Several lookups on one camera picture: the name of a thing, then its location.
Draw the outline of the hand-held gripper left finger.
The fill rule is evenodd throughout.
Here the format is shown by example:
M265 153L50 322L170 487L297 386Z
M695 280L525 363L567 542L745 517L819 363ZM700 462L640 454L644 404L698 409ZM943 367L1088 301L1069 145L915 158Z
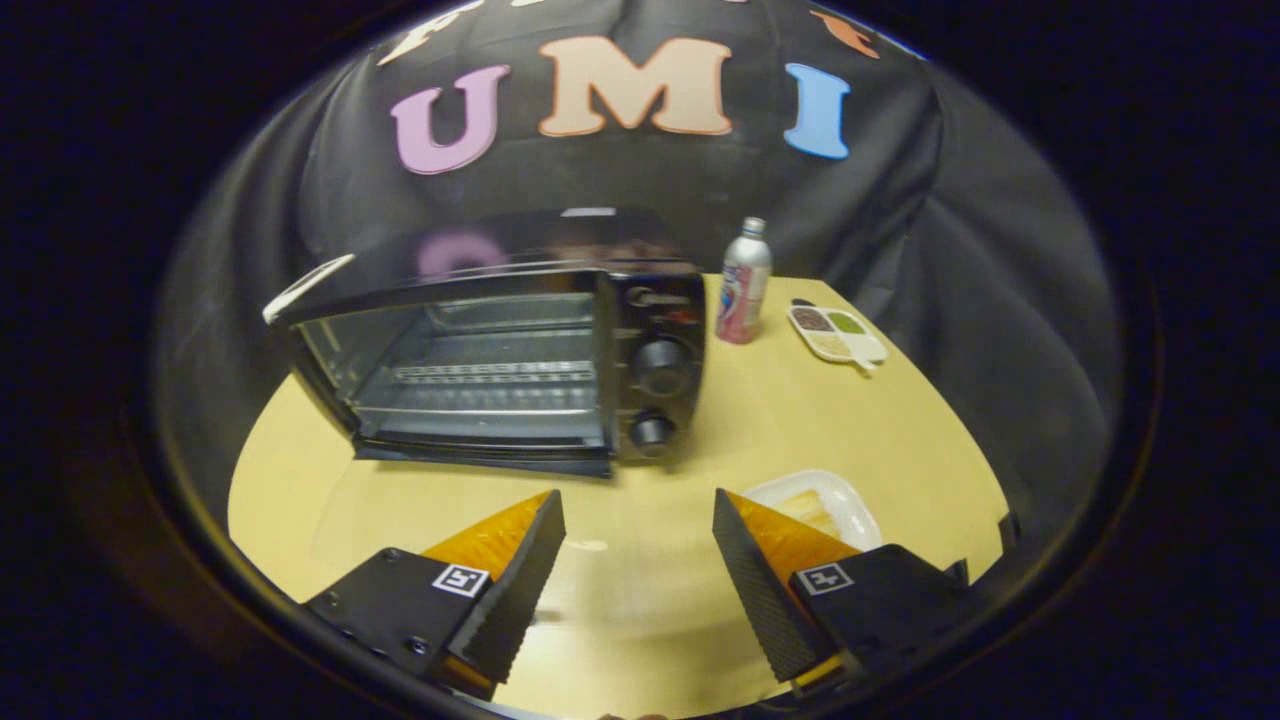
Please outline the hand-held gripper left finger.
M379 550L305 607L420 682L490 700L509 679L564 538L562 495L545 491L417 553Z

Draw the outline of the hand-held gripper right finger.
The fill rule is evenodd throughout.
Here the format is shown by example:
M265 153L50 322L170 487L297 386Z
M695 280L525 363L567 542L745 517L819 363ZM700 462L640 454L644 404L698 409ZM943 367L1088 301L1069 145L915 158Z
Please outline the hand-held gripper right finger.
M920 685L993 638L1012 585L901 544L856 550L742 495L716 491L712 533L778 682L804 700Z

